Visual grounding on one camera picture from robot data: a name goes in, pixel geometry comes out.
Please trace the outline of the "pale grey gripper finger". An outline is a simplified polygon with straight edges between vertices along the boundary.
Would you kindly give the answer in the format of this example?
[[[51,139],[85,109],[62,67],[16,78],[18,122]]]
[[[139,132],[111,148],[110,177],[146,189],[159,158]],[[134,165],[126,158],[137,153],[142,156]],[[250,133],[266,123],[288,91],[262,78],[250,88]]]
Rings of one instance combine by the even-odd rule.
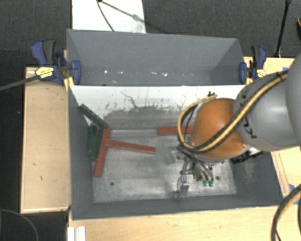
[[[190,186],[190,184],[187,182],[187,176],[181,176],[180,181],[180,196],[186,197]]]
[[[181,196],[181,185],[182,185],[181,177],[179,177],[177,180],[175,198],[179,198]]]

